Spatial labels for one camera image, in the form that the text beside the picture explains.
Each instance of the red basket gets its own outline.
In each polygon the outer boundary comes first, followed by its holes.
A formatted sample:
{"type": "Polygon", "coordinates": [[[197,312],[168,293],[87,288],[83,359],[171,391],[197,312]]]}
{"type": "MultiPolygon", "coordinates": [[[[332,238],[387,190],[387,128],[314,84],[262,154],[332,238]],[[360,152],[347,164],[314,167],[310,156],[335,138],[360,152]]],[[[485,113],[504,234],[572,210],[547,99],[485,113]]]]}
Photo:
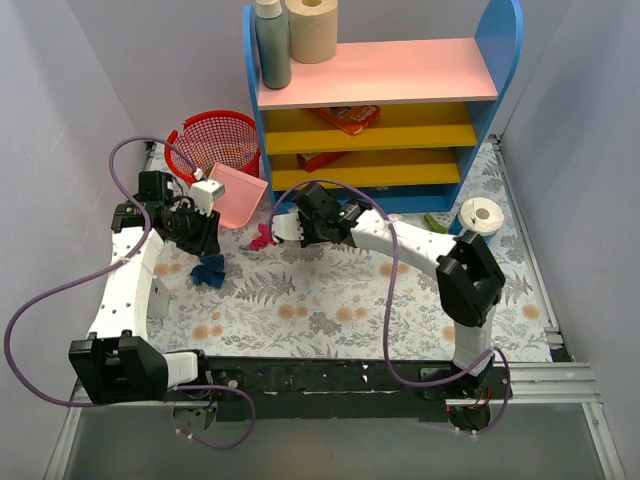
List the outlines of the red basket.
{"type": "MultiPolygon", "coordinates": [[[[254,177],[260,174],[260,147],[255,122],[230,110],[204,112],[184,122],[184,133],[171,132],[167,142],[178,147],[204,172],[216,162],[254,177]]],[[[164,159],[173,173],[188,185],[196,179],[191,167],[169,148],[164,159]]]]}

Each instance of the gray wall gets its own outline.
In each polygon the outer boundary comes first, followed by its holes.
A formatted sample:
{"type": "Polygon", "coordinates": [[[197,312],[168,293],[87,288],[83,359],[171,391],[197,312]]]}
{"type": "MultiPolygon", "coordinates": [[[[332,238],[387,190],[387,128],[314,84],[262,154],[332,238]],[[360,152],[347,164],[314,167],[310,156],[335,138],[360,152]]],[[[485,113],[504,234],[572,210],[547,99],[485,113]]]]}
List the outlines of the gray wall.
{"type": "MultiPolygon", "coordinates": [[[[252,0],[67,0],[141,133],[168,135],[199,112],[250,114],[242,9],[252,0]]],[[[570,0],[521,0],[520,68],[496,117],[501,133],[570,0]]],[[[473,36],[487,0],[340,0],[339,40],[473,36]]]]}
{"type": "Polygon", "coordinates": [[[562,333],[593,365],[630,479],[640,478],[639,23],[635,0],[574,1],[504,136],[562,333]]]}
{"type": "MultiPolygon", "coordinates": [[[[0,2],[0,329],[26,300],[109,262],[110,216],[120,193],[107,155],[135,133],[91,46],[64,0],[0,2]]],[[[128,185],[140,152],[118,171],[128,185]]],[[[24,373],[68,398],[75,375],[69,342],[82,338],[103,281],[42,302],[16,327],[24,373]]],[[[0,478],[42,478],[66,410],[35,398],[0,361],[0,478]]]]}

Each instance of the leaf pattern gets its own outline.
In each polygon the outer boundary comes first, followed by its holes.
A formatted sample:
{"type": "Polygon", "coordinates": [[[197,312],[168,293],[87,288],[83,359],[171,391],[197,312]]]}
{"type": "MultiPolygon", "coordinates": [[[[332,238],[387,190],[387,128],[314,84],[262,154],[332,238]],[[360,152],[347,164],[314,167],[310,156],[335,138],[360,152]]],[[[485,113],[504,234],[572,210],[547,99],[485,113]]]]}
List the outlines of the leaf pattern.
{"type": "MultiPolygon", "coordinates": [[[[165,169],[162,155],[154,169],[165,169]]],[[[535,297],[527,250],[515,228],[502,174],[490,145],[480,150],[456,205],[434,213],[450,225],[463,200],[485,196],[505,214],[505,226],[489,247],[506,276],[493,341],[511,360],[550,361],[544,330],[531,312],[535,297]]],[[[220,290],[195,286],[189,272],[198,259],[166,244],[158,276],[172,292],[169,314],[147,320],[149,342],[162,352],[202,349],[209,355],[295,358],[382,358],[382,325],[390,259],[347,245],[299,248],[285,242],[254,252],[257,225],[266,223],[266,198],[250,224],[218,235],[226,279],[220,290]]],[[[402,220],[426,228],[421,214],[402,220]]],[[[393,358],[448,360],[452,322],[442,311],[437,282],[415,268],[401,271],[391,308],[393,358]]]]}

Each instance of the green bottle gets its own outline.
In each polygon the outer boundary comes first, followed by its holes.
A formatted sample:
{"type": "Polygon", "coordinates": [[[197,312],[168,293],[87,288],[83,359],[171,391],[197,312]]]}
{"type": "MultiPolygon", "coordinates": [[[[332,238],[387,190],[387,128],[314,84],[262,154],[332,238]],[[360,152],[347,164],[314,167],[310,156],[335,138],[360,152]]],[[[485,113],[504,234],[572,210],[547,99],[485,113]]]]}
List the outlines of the green bottle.
{"type": "Polygon", "coordinates": [[[256,0],[256,36],[262,81],[273,89],[291,81],[289,19],[280,0],[256,0]]]}

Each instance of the pink tray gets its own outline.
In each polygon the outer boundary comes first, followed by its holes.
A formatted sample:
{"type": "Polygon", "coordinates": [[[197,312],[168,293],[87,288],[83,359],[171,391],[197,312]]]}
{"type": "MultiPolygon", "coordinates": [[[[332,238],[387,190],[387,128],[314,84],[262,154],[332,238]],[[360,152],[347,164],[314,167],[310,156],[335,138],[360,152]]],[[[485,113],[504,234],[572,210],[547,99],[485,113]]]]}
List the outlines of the pink tray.
{"type": "Polygon", "coordinates": [[[224,183],[225,193],[213,205],[220,212],[220,225],[245,227],[258,208],[267,182],[221,163],[213,166],[209,178],[224,183]]]}

